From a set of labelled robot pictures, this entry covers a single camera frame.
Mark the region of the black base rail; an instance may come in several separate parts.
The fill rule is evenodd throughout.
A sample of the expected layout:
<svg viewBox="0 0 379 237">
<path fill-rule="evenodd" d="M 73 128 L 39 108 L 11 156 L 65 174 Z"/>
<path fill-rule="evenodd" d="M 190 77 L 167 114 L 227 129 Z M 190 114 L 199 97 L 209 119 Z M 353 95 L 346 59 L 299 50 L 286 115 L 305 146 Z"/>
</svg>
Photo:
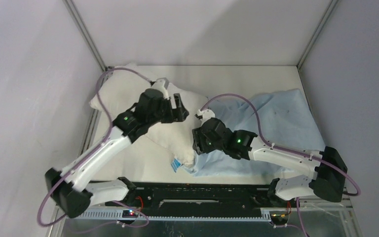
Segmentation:
<svg viewBox="0 0 379 237">
<path fill-rule="evenodd" d="M 135 182 L 120 202 L 140 207 L 145 215 L 188 217 L 260 217 L 267 208 L 296 206 L 270 190 L 270 185 L 180 184 Z"/>
</svg>

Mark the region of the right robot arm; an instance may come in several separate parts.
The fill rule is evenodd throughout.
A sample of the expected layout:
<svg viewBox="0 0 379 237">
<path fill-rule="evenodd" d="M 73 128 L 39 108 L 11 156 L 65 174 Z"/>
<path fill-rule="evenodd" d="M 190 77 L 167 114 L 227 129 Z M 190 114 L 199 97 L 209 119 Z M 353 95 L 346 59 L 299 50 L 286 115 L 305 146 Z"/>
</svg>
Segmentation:
<svg viewBox="0 0 379 237">
<path fill-rule="evenodd" d="M 199 155 L 221 151 L 233 159 L 264 161 L 297 172 L 299 175 L 294 178 L 273 179 L 267 193 L 273 206 L 312 195 L 330 202 L 342 200 L 347 166 L 335 148 L 292 150 L 264 142 L 251 131 L 232 131 L 217 118 L 204 121 L 192 130 L 192 135 L 193 149 Z"/>
</svg>

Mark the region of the light blue pillowcase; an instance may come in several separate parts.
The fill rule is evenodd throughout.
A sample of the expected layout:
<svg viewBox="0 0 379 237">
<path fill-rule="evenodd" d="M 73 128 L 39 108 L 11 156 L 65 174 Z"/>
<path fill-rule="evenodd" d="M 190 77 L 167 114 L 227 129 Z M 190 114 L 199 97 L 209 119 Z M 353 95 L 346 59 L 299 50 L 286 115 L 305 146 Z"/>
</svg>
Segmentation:
<svg viewBox="0 0 379 237">
<path fill-rule="evenodd" d="M 277 145 L 303 150 L 325 149 L 324 140 L 298 89 L 258 94 L 251 105 L 234 96 L 216 99 L 208 104 L 216 117 L 231 130 L 247 130 L 262 134 Z M 194 165 L 181 166 L 195 177 L 260 176 L 288 172 L 289 169 L 263 162 L 236 160 L 221 151 L 196 155 Z"/>
</svg>

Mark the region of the white pillow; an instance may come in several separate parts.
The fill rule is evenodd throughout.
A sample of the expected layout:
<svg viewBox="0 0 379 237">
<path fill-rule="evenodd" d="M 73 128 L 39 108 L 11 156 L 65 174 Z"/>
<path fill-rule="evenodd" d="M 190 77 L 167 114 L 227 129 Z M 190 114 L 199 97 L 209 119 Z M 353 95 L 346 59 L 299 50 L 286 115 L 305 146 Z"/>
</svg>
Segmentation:
<svg viewBox="0 0 379 237">
<path fill-rule="evenodd" d="M 113 126 L 131 142 L 146 137 L 170 151 L 180 164 L 192 167 L 195 151 L 191 131 L 199 126 L 195 114 L 207 98 L 169 81 L 155 86 L 160 78 L 135 63 L 117 66 L 89 104 L 108 111 Z"/>
</svg>

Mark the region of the left aluminium frame post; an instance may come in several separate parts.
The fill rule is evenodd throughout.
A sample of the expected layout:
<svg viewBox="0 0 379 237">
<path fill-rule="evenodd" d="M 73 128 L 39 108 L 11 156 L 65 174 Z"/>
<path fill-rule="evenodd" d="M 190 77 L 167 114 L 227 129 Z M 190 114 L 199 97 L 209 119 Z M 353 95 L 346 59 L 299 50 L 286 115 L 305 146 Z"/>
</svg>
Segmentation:
<svg viewBox="0 0 379 237">
<path fill-rule="evenodd" d="M 69 12 L 72 20 L 76 24 L 76 27 L 81 34 L 85 44 L 87 45 L 89 51 L 91 52 L 93 58 L 95 59 L 98 67 L 104 72 L 107 69 L 107 66 L 95 44 L 86 24 L 83 20 L 75 2 L 73 0 L 63 0 L 63 3 Z"/>
</svg>

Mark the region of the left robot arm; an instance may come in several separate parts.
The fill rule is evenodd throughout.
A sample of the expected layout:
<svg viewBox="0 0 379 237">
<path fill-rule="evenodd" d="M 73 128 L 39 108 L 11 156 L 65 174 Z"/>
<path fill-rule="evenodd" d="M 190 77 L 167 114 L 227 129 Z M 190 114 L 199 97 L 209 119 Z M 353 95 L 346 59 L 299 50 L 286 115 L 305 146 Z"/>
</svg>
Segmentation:
<svg viewBox="0 0 379 237">
<path fill-rule="evenodd" d="M 146 89 L 129 109 L 110 122 L 106 135 L 71 164 L 45 173 L 48 197 L 69 218 L 76 218 L 88 207 L 119 200 L 132 205 L 136 199 L 133 184 L 126 178 L 91 183 L 91 179 L 110 159 L 131 146 L 158 123 L 184 122 L 189 112 L 179 93 L 170 98 L 158 89 Z"/>
</svg>

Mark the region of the right aluminium frame post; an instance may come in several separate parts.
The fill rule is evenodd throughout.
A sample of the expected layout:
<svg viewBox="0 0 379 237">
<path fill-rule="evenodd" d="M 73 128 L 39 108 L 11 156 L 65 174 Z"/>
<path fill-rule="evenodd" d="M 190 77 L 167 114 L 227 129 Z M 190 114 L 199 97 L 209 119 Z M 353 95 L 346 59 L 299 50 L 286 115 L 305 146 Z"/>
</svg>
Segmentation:
<svg viewBox="0 0 379 237">
<path fill-rule="evenodd" d="M 298 63 L 297 63 L 297 69 L 298 71 L 301 71 L 303 68 L 304 63 L 307 60 L 308 55 L 310 54 L 311 50 L 313 49 L 316 41 L 318 40 L 321 32 L 323 31 L 324 27 L 326 26 L 328 20 L 332 16 L 333 12 L 335 11 L 339 0 L 331 0 L 329 4 L 327 5 L 323 15 L 321 16 L 315 30 L 313 31 L 312 36 L 310 37 L 310 40 L 308 41 L 303 53 L 301 54 Z"/>
</svg>

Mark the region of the aluminium frame post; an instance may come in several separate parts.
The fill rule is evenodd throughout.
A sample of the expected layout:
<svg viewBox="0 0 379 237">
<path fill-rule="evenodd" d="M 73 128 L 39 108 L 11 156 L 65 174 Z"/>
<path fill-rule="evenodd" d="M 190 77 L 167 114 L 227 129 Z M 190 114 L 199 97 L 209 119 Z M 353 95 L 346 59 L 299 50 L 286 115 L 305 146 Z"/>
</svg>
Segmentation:
<svg viewBox="0 0 379 237">
<path fill-rule="evenodd" d="M 63 3 L 69 12 L 72 20 L 76 24 L 76 27 L 81 34 L 85 44 L 87 45 L 89 51 L 91 52 L 93 58 L 95 59 L 98 67 L 104 72 L 107 69 L 107 66 L 95 44 L 86 24 L 83 20 L 75 2 L 73 0 L 63 0 Z"/>
<path fill-rule="evenodd" d="M 307 60 L 308 55 L 310 54 L 311 50 L 313 49 L 316 41 L 318 40 L 321 32 L 323 31 L 324 27 L 326 26 L 328 20 L 332 16 L 333 12 L 335 11 L 339 0 L 331 0 L 329 4 L 327 5 L 323 15 L 321 16 L 315 30 L 313 31 L 312 36 L 310 37 L 310 40 L 308 41 L 303 53 L 301 54 L 298 63 L 297 63 L 297 69 L 298 71 L 301 71 L 303 68 L 304 63 Z"/>
</svg>

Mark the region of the blue white pillow label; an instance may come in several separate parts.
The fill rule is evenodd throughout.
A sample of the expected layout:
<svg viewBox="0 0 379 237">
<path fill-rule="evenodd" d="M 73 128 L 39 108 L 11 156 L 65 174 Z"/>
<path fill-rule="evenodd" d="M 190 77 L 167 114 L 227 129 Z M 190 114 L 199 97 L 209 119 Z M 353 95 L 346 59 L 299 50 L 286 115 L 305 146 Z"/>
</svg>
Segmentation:
<svg viewBox="0 0 379 237">
<path fill-rule="evenodd" d="M 182 166 L 182 164 L 181 164 L 181 162 L 180 162 L 178 159 L 174 158 L 174 159 L 172 160 L 172 162 L 171 162 L 171 168 L 172 168 L 173 172 L 176 173 L 177 170 L 178 170 L 181 166 Z"/>
</svg>

